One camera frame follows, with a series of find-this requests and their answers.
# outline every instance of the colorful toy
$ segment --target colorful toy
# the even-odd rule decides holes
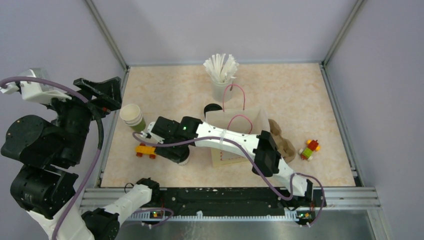
[[[299,150],[300,158],[303,159],[303,160],[311,161],[312,158],[313,158],[312,153],[314,151],[318,152],[320,150],[321,146],[318,143],[318,140],[311,140],[311,139],[309,139],[306,142],[306,144],[307,144],[307,146],[304,150],[303,149]]]
[[[135,148],[136,156],[141,158],[143,157],[143,154],[148,154],[148,157],[150,159],[155,159],[156,158],[155,149],[156,147],[146,146],[144,143],[140,143],[140,146],[137,146]]]

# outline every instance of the metal floor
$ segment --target metal floor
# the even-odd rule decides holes
[[[374,240],[366,210],[324,211],[311,228],[286,222],[168,222],[149,230],[125,223],[116,240]]]

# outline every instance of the table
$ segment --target table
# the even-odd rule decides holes
[[[326,187],[355,186],[320,67],[317,63],[241,64],[235,83],[246,92],[246,107],[263,107],[276,120],[284,138],[297,148],[307,139],[321,145],[312,161],[299,156],[289,163],[296,172],[317,177]],[[243,94],[235,88],[226,108],[241,108]],[[204,107],[215,102],[210,77],[202,65],[131,67],[123,105],[137,104],[147,124],[159,116],[179,122],[184,116],[204,120]],[[102,187],[123,187],[152,178],[161,187],[266,187],[249,162],[213,167],[211,150],[190,149],[184,166],[157,156],[136,157],[132,130],[118,119]],[[281,184],[269,178],[275,186]]]

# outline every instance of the paper bag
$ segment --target paper bag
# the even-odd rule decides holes
[[[205,121],[215,127],[226,129],[230,120],[236,115],[244,115],[252,122],[252,130],[250,134],[261,134],[262,130],[269,132],[270,123],[268,122],[267,112],[260,108],[248,108],[245,110],[242,109],[225,109],[218,111],[208,111],[206,112]],[[251,129],[249,121],[243,117],[236,117],[231,122],[231,125],[228,130],[248,134]],[[241,157],[237,154],[221,151],[219,149],[211,148],[212,152],[212,164],[214,167],[235,164],[247,161],[247,158]]]

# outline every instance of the green and white cup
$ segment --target green and white cup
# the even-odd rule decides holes
[[[141,132],[146,128],[146,122],[140,107],[136,104],[128,104],[120,109],[120,119],[136,132]]]

